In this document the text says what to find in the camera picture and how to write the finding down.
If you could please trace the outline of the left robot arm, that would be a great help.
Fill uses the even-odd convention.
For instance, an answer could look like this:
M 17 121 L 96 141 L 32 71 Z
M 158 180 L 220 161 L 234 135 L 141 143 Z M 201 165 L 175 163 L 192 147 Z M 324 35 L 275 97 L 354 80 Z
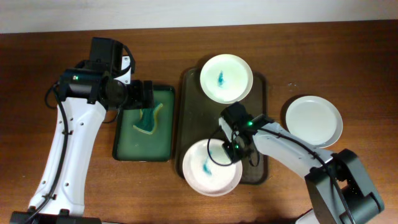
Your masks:
M 40 184 L 11 223 L 101 223 L 84 217 L 85 180 L 100 126 L 109 110 L 154 107 L 151 81 L 131 80 L 135 60 L 117 40 L 95 37 L 90 56 L 64 71 L 50 91 L 57 125 Z

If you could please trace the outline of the grey-white plate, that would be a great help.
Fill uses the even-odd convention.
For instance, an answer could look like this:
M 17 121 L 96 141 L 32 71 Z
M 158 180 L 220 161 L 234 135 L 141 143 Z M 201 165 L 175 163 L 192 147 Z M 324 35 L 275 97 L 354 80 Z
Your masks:
M 320 148 L 336 143 L 343 132 L 340 112 L 319 96 L 302 96 L 291 102 L 285 123 L 291 134 Z

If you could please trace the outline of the green and yellow sponge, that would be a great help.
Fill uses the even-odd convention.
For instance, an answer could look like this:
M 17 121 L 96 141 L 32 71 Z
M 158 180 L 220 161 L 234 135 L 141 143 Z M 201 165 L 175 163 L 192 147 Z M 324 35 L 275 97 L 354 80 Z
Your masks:
M 163 104 L 155 102 L 153 108 L 139 110 L 139 121 L 133 124 L 133 128 L 144 134 L 153 134 L 157 128 L 157 115 L 163 108 Z

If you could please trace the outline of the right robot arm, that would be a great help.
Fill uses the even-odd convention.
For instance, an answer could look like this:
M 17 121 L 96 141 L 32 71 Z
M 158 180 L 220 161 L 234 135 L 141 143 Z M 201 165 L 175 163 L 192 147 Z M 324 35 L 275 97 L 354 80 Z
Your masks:
M 264 114 L 257 117 L 235 102 L 219 118 L 228 142 L 224 151 L 234 164 L 252 152 L 269 156 L 304 179 L 312 208 L 296 223 L 367 223 L 385 205 L 359 157 L 313 146 L 287 132 Z

